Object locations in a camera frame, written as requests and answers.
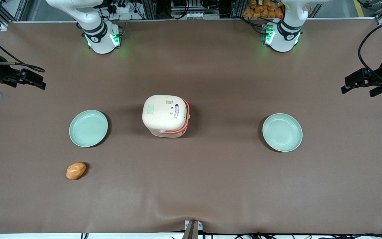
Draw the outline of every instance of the light green plate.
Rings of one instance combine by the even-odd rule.
[[[109,124],[105,115],[96,110],[87,110],[70,123],[69,136],[80,147],[98,144],[107,134]]]
[[[283,113],[269,116],[263,123],[262,133],[268,145],[281,152],[295,150],[303,140],[298,121]]]

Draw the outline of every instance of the electrical wiring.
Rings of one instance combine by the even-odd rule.
[[[362,40],[362,42],[360,43],[359,48],[358,48],[358,50],[357,50],[357,56],[359,57],[359,60],[360,60],[360,62],[362,63],[362,65],[363,65],[363,66],[364,66],[364,67],[365,67],[371,74],[373,74],[374,76],[378,77],[379,79],[382,79],[382,77],[379,76],[373,69],[371,69],[371,67],[369,67],[369,66],[365,63],[365,61],[362,59],[362,55],[361,55],[360,51],[361,51],[361,49],[362,49],[363,44],[364,44],[364,43],[366,42],[366,40],[368,39],[368,37],[369,37],[370,35],[372,35],[376,30],[380,29],[381,27],[382,27],[382,24],[378,25],[376,28],[374,28],[372,31],[370,31],[370,32],[365,36],[365,38]]]
[[[170,15],[170,14],[168,13],[168,11],[167,11],[167,6],[168,6],[170,0],[166,0],[166,1],[165,1],[165,14],[166,14],[170,19],[174,19],[174,20],[179,20],[179,19],[183,18],[185,15],[187,15],[188,10],[189,10],[189,8],[190,8],[190,4],[189,4],[189,2],[188,2],[189,0],[184,0],[184,1],[185,1],[184,12],[182,13],[182,15],[181,15],[179,18],[175,18],[175,17],[173,17],[172,15]]]
[[[145,20],[145,18],[144,18],[144,14],[141,13],[141,10],[138,8],[137,3],[136,3],[135,1],[131,1],[131,2],[132,2],[132,4],[134,5],[134,8],[137,10],[138,15],[142,18],[142,20]]]
[[[35,65],[29,65],[29,64],[26,64],[24,63],[23,61],[17,59],[15,56],[13,56],[11,53],[9,53],[7,50],[4,49],[4,47],[1,47],[0,45],[0,49],[3,50],[8,56],[10,56],[12,59],[14,59],[15,61],[18,61],[18,62],[15,62],[15,65],[22,65],[22,66],[25,66],[31,70],[34,70],[34,71],[38,71],[38,72],[42,72],[44,73],[45,70],[44,68],[41,68],[41,67],[38,67],[38,66],[35,66]]]
[[[109,18],[109,16],[107,16],[107,15],[105,15],[105,14],[103,14],[103,11],[101,11],[101,7],[100,6],[98,6],[98,9],[100,9],[100,13],[101,13],[101,17],[104,19],[108,19]]]
[[[360,5],[362,5],[364,8],[366,7],[372,7],[372,5],[369,4],[369,2],[362,3],[360,0],[356,0]]]
[[[205,5],[203,0],[200,0],[200,5],[203,6],[203,8],[207,8],[209,10],[219,8],[219,3],[215,6],[209,6],[209,5]]]
[[[256,23],[252,23],[251,21],[250,21],[250,19],[245,19],[245,18],[243,18],[243,17],[240,17],[240,16],[236,16],[236,17],[233,17],[233,18],[238,18],[238,19],[241,19],[241,20],[243,20],[245,23],[247,23],[247,24],[249,24],[249,25],[252,25],[252,26],[259,26],[259,27],[261,27],[262,26],[262,24],[256,24]],[[266,18],[261,18],[261,19],[263,19],[263,20],[265,20],[265,21],[268,21],[268,22],[270,22],[270,23],[275,23],[275,24],[278,24],[279,22],[274,22],[274,21],[271,21],[271,20],[269,20],[269,19],[266,19]]]

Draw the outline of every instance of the yellow floor line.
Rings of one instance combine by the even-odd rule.
[[[365,17],[365,15],[362,12],[362,7],[360,6],[360,4],[356,0],[353,0],[353,3],[354,3],[354,6],[356,7],[356,12],[359,18]]]

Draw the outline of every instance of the orange handle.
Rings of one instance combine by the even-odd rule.
[[[190,117],[190,106],[189,106],[189,104],[188,104],[188,102],[186,100],[184,100],[184,99],[182,99],[182,100],[187,105],[187,121],[185,121],[184,127],[182,127],[179,130],[176,130],[176,131],[165,131],[163,133],[165,133],[165,134],[176,134],[176,133],[179,133],[179,132],[181,132],[182,130],[184,130],[184,129],[186,129],[188,127],[188,121],[189,121],[189,117]]]

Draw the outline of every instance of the brown table mat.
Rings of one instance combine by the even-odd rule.
[[[44,67],[47,89],[0,85],[0,233],[175,231],[186,219],[210,233],[382,233],[382,95],[340,91],[375,26],[308,20],[277,53],[238,20],[130,23],[120,50],[97,55],[75,24],[9,24],[1,45]],[[362,54],[382,62],[382,29]],[[154,94],[191,104],[182,138],[143,125]],[[88,109],[111,129],[79,148],[68,127]],[[279,112],[303,128],[291,153],[261,136]],[[76,161],[91,168],[67,180]]]

